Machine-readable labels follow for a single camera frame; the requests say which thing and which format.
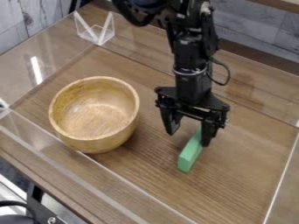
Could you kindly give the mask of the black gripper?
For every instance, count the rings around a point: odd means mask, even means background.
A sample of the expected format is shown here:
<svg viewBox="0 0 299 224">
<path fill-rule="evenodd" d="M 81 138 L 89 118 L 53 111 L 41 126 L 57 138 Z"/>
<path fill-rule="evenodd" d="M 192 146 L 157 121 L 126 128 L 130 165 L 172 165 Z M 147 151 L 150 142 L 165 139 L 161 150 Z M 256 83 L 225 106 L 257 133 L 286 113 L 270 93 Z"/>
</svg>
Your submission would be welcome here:
<svg viewBox="0 0 299 224">
<path fill-rule="evenodd" d="M 164 126 L 170 136 L 181 128 L 185 116 L 202 121 L 201 143 L 209 147 L 220 128 L 226 127 L 230 105 L 212 91 L 213 68 L 174 69 L 176 85 L 157 87 L 155 105 L 161 109 Z"/>
</svg>

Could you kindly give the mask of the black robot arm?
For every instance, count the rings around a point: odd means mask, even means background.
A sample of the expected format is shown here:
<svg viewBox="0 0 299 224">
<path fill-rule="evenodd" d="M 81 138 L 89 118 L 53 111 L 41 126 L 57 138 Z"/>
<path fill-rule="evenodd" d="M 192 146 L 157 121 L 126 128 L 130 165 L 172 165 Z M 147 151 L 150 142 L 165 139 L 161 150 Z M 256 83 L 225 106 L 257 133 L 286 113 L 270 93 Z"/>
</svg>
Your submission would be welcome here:
<svg viewBox="0 0 299 224">
<path fill-rule="evenodd" d="M 212 144 L 226 127 L 230 105 L 213 93 L 213 66 L 220 36 L 214 26 L 212 0 L 113 0 L 126 20 L 138 27 L 157 22 L 168 33 L 174 55 L 176 85 L 158 87 L 157 107 L 169 134 L 188 116 L 201 121 L 201 143 Z"/>
</svg>

